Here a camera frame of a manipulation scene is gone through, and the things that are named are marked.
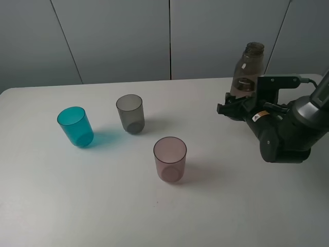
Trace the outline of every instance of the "pink cup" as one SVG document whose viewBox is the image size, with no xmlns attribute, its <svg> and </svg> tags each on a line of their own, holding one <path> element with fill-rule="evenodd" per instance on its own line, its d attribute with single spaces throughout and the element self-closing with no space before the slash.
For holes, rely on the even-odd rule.
<svg viewBox="0 0 329 247">
<path fill-rule="evenodd" d="M 159 177 L 165 182 L 177 182 L 184 175 L 187 148 L 177 137 L 164 137 L 153 148 Z"/>
</svg>

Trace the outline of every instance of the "clear bottle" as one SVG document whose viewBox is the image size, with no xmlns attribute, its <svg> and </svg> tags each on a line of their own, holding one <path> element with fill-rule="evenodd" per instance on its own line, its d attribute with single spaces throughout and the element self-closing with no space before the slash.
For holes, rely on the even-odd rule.
<svg viewBox="0 0 329 247">
<path fill-rule="evenodd" d="M 255 92 L 257 77 L 263 73 L 264 45 L 258 42 L 247 44 L 234 70 L 231 95 L 237 98 L 251 96 Z"/>
</svg>

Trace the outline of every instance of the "gray wall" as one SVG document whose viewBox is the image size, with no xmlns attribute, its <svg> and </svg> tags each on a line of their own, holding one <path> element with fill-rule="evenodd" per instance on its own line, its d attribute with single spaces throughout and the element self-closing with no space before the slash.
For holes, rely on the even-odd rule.
<svg viewBox="0 0 329 247">
<path fill-rule="evenodd" d="M 168 0 L 52 0 L 83 83 L 170 79 Z"/>
<path fill-rule="evenodd" d="M 329 1 L 290 3 L 267 72 L 323 74 L 329 68 Z"/>
<path fill-rule="evenodd" d="M 172 78 L 230 77 L 252 41 L 265 45 L 266 65 L 288 4 L 289 0 L 171 0 Z"/>
<path fill-rule="evenodd" d="M 0 37 L 0 93 L 81 83 L 50 1 L 2 0 Z"/>
</svg>

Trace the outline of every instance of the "translucent cup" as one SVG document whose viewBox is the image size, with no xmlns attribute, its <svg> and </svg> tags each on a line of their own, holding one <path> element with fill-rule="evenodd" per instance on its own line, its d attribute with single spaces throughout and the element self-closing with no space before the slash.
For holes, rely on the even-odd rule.
<svg viewBox="0 0 329 247">
<path fill-rule="evenodd" d="M 144 129 L 143 101 L 135 94 L 127 94 L 117 100 L 117 109 L 126 132 L 137 134 Z"/>
<path fill-rule="evenodd" d="M 70 107 L 63 110 L 57 117 L 71 143 L 83 148 L 94 139 L 94 133 L 88 121 L 86 112 L 81 107 Z"/>
<path fill-rule="evenodd" d="M 153 148 L 159 177 L 165 182 L 177 182 L 184 175 L 187 147 L 177 137 L 164 137 Z"/>
</svg>

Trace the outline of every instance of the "plastic cup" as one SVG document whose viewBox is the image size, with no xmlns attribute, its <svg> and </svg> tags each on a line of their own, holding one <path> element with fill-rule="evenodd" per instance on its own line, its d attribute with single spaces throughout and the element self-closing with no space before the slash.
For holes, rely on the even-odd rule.
<svg viewBox="0 0 329 247">
<path fill-rule="evenodd" d="M 187 147 L 177 137 L 164 137 L 153 148 L 159 177 L 165 182 L 177 182 L 184 175 Z"/>
<path fill-rule="evenodd" d="M 86 112 L 81 107 L 70 107 L 63 110 L 57 117 L 71 143 L 83 148 L 94 139 L 94 133 L 88 121 Z"/>
<path fill-rule="evenodd" d="M 117 109 L 126 132 L 137 134 L 145 126 L 143 101 L 135 94 L 127 94 L 117 100 Z"/>
</svg>

